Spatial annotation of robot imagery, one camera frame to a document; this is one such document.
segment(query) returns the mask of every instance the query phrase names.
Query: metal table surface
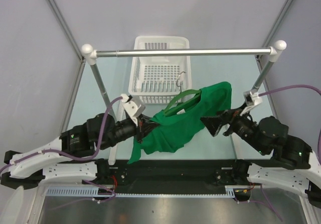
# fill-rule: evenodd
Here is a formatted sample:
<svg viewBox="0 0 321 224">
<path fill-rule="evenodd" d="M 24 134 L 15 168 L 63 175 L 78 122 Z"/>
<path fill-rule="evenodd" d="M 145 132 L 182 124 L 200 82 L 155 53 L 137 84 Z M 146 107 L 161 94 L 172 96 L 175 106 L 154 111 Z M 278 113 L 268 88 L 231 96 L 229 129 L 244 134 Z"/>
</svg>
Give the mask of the metal table surface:
<svg viewBox="0 0 321 224">
<path fill-rule="evenodd" d="M 266 193 L 283 222 L 262 204 L 237 204 L 230 198 L 121 197 L 101 204 L 84 200 L 50 210 L 77 198 L 46 197 L 39 224 L 307 223 L 297 195 L 280 189 L 267 189 Z M 254 189 L 251 199 L 264 201 L 259 189 Z"/>
</svg>

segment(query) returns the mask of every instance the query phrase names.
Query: green shirt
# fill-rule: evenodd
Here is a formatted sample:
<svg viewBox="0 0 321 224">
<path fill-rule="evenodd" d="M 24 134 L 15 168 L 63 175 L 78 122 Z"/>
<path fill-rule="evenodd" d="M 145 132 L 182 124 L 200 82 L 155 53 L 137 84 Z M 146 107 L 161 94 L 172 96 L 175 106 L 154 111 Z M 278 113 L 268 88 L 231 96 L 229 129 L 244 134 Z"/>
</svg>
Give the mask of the green shirt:
<svg viewBox="0 0 321 224">
<path fill-rule="evenodd" d="M 149 155 L 155 151 L 174 153 L 182 148 L 194 134 L 205 127 L 200 120 L 201 117 L 215 116 L 217 111 L 231 108 L 231 95 L 231 84 L 220 82 L 201 88 L 195 97 L 184 103 L 158 112 L 150 120 L 159 123 L 160 126 L 143 138 L 142 143 L 134 139 L 128 164 L 140 159 L 141 150 Z M 182 109 L 185 113 L 177 114 Z"/>
</svg>

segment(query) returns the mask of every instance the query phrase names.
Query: white laundry basket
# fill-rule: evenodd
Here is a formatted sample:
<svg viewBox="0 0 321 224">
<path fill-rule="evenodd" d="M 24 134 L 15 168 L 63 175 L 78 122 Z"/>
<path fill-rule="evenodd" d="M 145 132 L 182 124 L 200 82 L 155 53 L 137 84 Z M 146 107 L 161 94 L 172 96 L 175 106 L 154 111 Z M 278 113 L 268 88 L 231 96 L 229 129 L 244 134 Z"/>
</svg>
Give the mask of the white laundry basket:
<svg viewBox="0 0 321 224">
<path fill-rule="evenodd" d="M 189 41 L 184 37 L 139 36 L 135 40 L 134 49 L 189 47 Z M 178 85 L 182 91 L 192 88 L 190 56 L 133 57 L 128 92 L 139 96 L 146 104 L 167 104 L 180 93 L 178 76 Z"/>
</svg>

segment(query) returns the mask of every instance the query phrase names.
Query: white mounting bracket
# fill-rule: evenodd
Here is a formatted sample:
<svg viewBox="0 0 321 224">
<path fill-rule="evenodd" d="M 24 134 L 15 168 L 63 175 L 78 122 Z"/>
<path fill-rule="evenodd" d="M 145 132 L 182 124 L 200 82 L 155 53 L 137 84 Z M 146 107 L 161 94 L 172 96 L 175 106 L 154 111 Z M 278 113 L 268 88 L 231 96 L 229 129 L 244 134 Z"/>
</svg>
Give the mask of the white mounting bracket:
<svg viewBox="0 0 321 224">
<path fill-rule="evenodd" d="M 247 173 L 249 174 L 247 177 L 249 182 L 277 187 L 307 198 L 305 190 L 309 188 L 309 180 L 292 170 L 271 170 L 252 164 Z"/>
<path fill-rule="evenodd" d="M 274 43 L 271 48 L 271 54 L 269 56 L 270 62 L 276 62 L 280 57 L 281 53 L 286 49 L 286 42 L 283 40 L 278 40 Z"/>
<path fill-rule="evenodd" d="M 259 104 L 261 104 L 263 102 L 262 98 L 259 97 L 258 92 L 254 89 L 244 92 L 243 95 L 244 95 L 245 103 L 247 106 L 243 109 L 240 116 L 251 111 L 253 108 L 255 108 L 256 106 L 258 106 Z"/>
<path fill-rule="evenodd" d="M 97 178 L 97 165 L 95 162 L 82 164 L 55 164 L 43 169 L 45 179 L 41 183 L 48 182 L 81 182 L 82 180 L 94 180 Z"/>
<path fill-rule="evenodd" d="M 50 149 L 61 150 L 61 148 L 62 148 L 62 142 L 59 139 L 59 137 L 57 137 L 54 141 L 42 147 L 39 147 L 37 149 L 34 149 L 32 151 L 29 151 L 23 154 L 13 155 L 10 160 L 10 164 L 12 164 L 12 166 L 9 167 L 10 177 L 16 178 L 16 179 L 24 179 L 31 176 L 33 173 L 37 172 L 38 170 L 45 168 L 48 165 L 52 165 L 63 161 L 69 161 L 70 160 L 69 158 L 59 155 L 58 153 L 41 153 L 32 158 L 19 162 L 17 164 L 15 163 L 16 160 L 21 159 L 22 157 L 25 157 L 32 153 L 36 153 L 42 150 L 50 150 Z"/>
<path fill-rule="evenodd" d="M 128 116 L 131 118 L 131 120 L 138 126 L 138 120 L 137 117 L 142 114 L 142 112 L 145 110 L 144 103 L 140 100 L 139 97 L 132 97 L 129 100 L 129 96 L 127 96 L 125 93 L 120 95 L 122 97 L 122 104 L 124 106 L 124 109 Z"/>
<path fill-rule="evenodd" d="M 90 44 L 82 45 L 81 53 L 85 57 L 85 59 L 89 65 L 96 64 L 96 59 L 97 59 L 96 50 L 94 50 Z"/>
</svg>

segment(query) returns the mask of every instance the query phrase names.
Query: metal hook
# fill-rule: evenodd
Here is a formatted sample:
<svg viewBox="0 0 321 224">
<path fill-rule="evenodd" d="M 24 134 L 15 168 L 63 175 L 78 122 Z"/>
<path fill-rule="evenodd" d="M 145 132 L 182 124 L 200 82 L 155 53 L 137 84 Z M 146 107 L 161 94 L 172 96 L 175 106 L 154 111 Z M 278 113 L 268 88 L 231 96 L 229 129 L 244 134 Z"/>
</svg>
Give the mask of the metal hook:
<svg viewBox="0 0 321 224">
<path fill-rule="evenodd" d="M 177 76 L 177 80 L 176 80 L 176 86 L 180 88 L 180 92 L 182 92 L 182 86 L 180 85 L 180 77 L 183 73 L 186 73 L 185 71 L 181 72 L 178 76 Z"/>
</svg>

